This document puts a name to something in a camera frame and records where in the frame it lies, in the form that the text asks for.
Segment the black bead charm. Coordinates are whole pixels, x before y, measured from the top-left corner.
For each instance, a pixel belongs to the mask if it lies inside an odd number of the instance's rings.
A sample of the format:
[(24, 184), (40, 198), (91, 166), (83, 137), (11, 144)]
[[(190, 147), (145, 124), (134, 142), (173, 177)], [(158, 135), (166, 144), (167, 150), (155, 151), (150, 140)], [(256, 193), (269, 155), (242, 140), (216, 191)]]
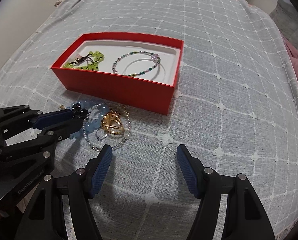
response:
[(80, 103), (74, 103), (71, 107), (71, 110), (74, 116), (82, 117), (86, 115), (86, 110), (82, 107)]

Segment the red jewelry box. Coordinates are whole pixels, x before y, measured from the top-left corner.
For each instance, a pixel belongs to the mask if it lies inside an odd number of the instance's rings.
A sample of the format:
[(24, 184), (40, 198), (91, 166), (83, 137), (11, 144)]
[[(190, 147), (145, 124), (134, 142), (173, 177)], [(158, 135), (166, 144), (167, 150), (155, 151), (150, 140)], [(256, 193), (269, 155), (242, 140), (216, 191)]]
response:
[(67, 90), (167, 115), (183, 49), (166, 36), (86, 33), (51, 69)]

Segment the grey checked bedspread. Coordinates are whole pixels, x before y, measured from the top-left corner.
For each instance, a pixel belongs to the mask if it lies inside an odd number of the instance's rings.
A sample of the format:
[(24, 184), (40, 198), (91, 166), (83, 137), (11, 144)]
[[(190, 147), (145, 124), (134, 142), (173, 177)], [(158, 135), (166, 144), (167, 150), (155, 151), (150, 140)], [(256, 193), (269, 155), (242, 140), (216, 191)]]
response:
[(51, 65), (84, 33), (130, 31), (184, 41), (168, 115), (128, 107), (131, 138), (91, 201), (104, 239), (186, 239), (199, 201), (178, 145), (219, 174), (244, 173), (277, 239), (298, 221), (298, 82), (281, 33), (244, 0), (65, 0), (0, 71), (0, 108), (44, 112), (84, 96)]

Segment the grey pillow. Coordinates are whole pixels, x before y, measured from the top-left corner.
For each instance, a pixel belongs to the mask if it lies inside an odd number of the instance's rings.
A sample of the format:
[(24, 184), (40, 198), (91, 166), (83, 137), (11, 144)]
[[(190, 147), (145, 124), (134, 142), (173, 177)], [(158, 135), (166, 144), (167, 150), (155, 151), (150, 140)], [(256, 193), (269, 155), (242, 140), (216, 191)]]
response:
[(277, 0), (275, 9), (269, 16), (282, 35), (298, 50), (298, 12), (293, 5)]

